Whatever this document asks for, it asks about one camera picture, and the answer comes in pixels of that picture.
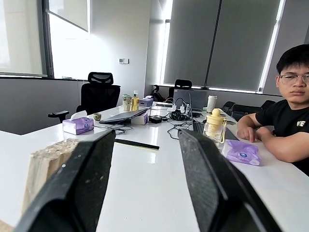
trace black stylus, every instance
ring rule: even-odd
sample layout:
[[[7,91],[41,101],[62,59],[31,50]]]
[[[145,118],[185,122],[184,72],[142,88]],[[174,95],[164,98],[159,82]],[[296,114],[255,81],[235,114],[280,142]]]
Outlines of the black stylus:
[[[116,143],[119,144],[126,144],[126,145],[131,145],[131,146],[139,146],[139,147],[144,147],[144,148],[149,148],[149,149],[154,149],[154,150],[159,150],[159,146],[154,146],[154,145],[149,145],[149,144],[143,144],[143,143],[138,143],[130,140],[124,140],[124,139],[115,139]]]

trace yellow bottle cap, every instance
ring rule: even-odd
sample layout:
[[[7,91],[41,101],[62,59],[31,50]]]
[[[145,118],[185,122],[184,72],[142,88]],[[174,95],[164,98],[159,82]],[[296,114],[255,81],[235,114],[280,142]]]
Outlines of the yellow bottle cap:
[[[207,123],[213,125],[222,125],[223,124],[223,116],[220,116],[221,111],[219,109],[214,109],[212,111],[212,115],[207,115]]]

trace short black hair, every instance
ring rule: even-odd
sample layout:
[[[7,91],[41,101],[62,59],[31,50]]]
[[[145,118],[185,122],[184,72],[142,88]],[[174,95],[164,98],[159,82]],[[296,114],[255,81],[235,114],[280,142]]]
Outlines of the short black hair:
[[[309,67],[309,44],[302,44],[287,50],[277,64],[279,75],[282,70],[294,65]]]

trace printed logo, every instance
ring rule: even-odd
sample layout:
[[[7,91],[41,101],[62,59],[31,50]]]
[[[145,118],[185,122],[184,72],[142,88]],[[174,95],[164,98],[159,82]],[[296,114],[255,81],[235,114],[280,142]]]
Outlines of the printed logo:
[[[306,123],[306,121],[298,121],[296,125],[298,127],[303,127],[305,125],[305,123]]]

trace white desk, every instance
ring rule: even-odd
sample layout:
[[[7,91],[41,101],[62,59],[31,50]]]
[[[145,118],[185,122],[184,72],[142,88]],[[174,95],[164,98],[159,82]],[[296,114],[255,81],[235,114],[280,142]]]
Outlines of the white desk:
[[[121,111],[121,108],[105,111],[102,118]],[[155,114],[164,116],[167,112],[152,110],[152,115]],[[115,143],[98,231],[199,231],[186,185],[179,142],[171,139],[167,133],[172,125],[163,122],[133,127],[134,130],[118,138],[158,145],[160,150]],[[229,128],[236,133],[235,125]],[[90,133],[98,131],[102,129],[95,128]],[[63,133],[59,124],[23,137],[43,138],[55,143],[66,138],[82,140],[86,135]],[[248,178],[283,231],[307,231],[309,178],[293,165],[276,160],[263,144],[256,145],[260,149],[262,167],[233,164]]]
[[[29,155],[51,144],[0,131],[0,219],[7,224],[14,226],[21,217]]]

